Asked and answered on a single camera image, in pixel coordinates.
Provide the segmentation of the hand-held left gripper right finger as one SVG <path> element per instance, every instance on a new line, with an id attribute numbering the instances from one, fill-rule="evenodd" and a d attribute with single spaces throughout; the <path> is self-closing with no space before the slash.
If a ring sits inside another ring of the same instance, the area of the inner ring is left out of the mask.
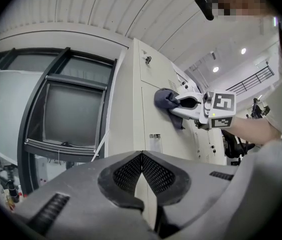
<path id="1" fill-rule="evenodd" d="M 165 239 L 189 227 L 217 202 L 236 171 L 233 166 L 142 151 L 142 173 L 157 201 L 154 231 Z"/>

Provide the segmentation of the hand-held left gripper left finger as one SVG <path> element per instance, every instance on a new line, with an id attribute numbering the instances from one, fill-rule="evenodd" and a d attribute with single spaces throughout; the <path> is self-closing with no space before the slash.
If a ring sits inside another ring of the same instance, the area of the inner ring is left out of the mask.
<path id="1" fill-rule="evenodd" d="M 142 216 L 143 202 L 114 177 L 133 166 L 120 180 L 137 180 L 141 152 L 109 156 L 61 173 L 33 191 L 13 214 L 35 240 L 154 240 Z"/>

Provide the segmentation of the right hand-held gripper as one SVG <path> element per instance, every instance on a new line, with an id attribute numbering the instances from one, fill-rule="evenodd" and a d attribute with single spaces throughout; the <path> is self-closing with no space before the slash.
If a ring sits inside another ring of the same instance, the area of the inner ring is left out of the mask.
<path id="1" fill-rule="evenodd" d="M 180 104 L 201 104 L 195 107 L 169 109 L 175 116 L 186 120 L 198 120 L 195 125 L 198 129 L 229 128 L 236 115 L 237 96 L 226 90 L 207 91 L 204 95 L 198 92 L 184 92 L 175 97 Z"/>

